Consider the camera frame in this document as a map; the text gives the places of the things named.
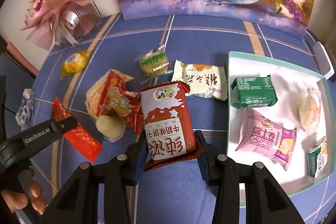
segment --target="beige round snack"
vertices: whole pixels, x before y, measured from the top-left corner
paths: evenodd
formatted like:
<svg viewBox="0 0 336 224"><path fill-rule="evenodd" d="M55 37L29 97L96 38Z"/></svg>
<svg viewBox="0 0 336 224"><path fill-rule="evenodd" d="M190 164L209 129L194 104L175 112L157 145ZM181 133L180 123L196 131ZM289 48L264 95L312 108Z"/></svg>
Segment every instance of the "beige round snack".
<svg viewBox="0 0 336 224"><path fill-rule="evenodd" d="M105 136L105 139L114 143L120 140L125 133L126 124L118 115L102 115L96 121L96 128Z"/></svg>

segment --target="table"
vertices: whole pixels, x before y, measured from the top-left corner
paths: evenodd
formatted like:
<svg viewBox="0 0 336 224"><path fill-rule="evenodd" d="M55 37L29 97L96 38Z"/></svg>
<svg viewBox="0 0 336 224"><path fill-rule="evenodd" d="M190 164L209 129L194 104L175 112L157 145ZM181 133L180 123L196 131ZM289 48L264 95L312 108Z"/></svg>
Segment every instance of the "table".
<svg viewBox="0 0 336 224"><path fill-rule="evenodd" d="M116 69L135 78L128 90L148 85L143 81L136 61L139 55L166 45L172 63L199 63L227 66L229 51L241 51L292 62L318 72L312 46L316 37L307 32L304 40L255 23L236 19L171 15L124 21L121 14L104 19L93 38L76 47L55 46L45 60L34 83L36 93L34 124L50 118L52 102L58 97L78 121L97 139L104 149L96 164L105 163L136 141L137 135L127 129L124 137L109 143L95 128L87 114L86 91L105 74ZM87 68L80 74L59 79L61 64L72 53L90 47L92 54ZM150 84L169 81L168 76ZM336 83L329 82L336 104ZM226 147L227 101L190 96L187 104L194 130L201 129L209 143L220 153ZM51 200L78 165L86 161L68 141L62 139L33 158L36 180ZM98 219L104 222L104 186L100 186ZM316 224L336 202L336 173L310 189L291 197L307 224ZM132 223L172 224L211 223L216 189L209 188L201 178L196 160L178 162L143 175L136 187L127 189ZM240 209L240 223L245 223L246 208Z"/></svg>

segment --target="wall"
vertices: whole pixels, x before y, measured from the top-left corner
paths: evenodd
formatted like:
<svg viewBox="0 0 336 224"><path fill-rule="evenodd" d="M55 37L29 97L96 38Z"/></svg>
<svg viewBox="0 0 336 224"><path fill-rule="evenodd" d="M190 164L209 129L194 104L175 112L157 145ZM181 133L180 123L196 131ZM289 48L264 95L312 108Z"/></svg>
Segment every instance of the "wall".
<svg viewBox="0 0 336 224"><path fill-rule="evenodd" d="M6 0L0 9L0 33L40 69L48 52L26 41L29 30L20 32L24 27L24 16L29 0ZM120 11L117 0L97 0L96 4L103 16ZM315 0L308 28L321 40L330 40L332 26L336 19L336 0Z"/></svg>

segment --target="silver rivet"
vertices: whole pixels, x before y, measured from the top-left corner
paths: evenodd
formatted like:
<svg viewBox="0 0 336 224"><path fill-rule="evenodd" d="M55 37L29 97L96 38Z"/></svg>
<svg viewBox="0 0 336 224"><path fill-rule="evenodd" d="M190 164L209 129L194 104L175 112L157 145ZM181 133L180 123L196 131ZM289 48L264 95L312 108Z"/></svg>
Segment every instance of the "silver rivet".
<svg viewBox="0 0 336 224"><path fill-rule="evenodd" d="M219 155L217 156L217 158L218 158L220 161L225 161L225 160L227 160L227 157L226 157L225 155L223 155L223 154L219 154Z"/></svg>
<svg viewBox="0 0 336 224"><path fill-rule="evenodd" d="M126 154L119 154L117 156L117 160L125 160L125 159L127 159L127 155Z"/></svg>
<svg viewBox="0 0 336 224"><path fill-rule="evenodd" d="M88 169L90 166L90 164L88 162L83 162L81 163L81 165L79 166L81 169Z"/></svg>
<svg viewBox="0 0 336 224"><path fill-rule="evenodd" d="M264 168L264 164L263 164L262 162L260 162L260 161L257 161L257 162L255 163L255 166L256 166L257 168L259 168L259 169L263 169L263 168Z"/></svg>

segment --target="red snack package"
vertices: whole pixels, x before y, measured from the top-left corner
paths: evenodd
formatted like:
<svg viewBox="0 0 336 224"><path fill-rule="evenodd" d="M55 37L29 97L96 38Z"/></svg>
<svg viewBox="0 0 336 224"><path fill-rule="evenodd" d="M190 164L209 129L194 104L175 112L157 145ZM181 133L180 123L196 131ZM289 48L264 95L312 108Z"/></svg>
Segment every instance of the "red snack package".
<svg viewBox="0 0 336 224"><path fill-rule="evenodd" d="M197 158L203 149L194 137L183 82L161 83L141 91L141 104L151 159L145 170Z"/></svg>
<svg viewBox="0 0 336 224"><path fill-rule="evenodd" d="M62 105L58 98L55 98L51 118L59 122L70 116L69 111ZM65 133L64 137L79 153L92 163L97 160L98 154L103 149L103 145L93 138L80 123L78 123L75 129Z"/></svg>
<svg viewBox="0 0 336 224"><path fill-rule="evenodd" d="M109 115L117 112L126 125L135 133L142 132L141 101L137 92L127 91L124 81L115 71L111 70L101 91L96 116Z"/></svg>

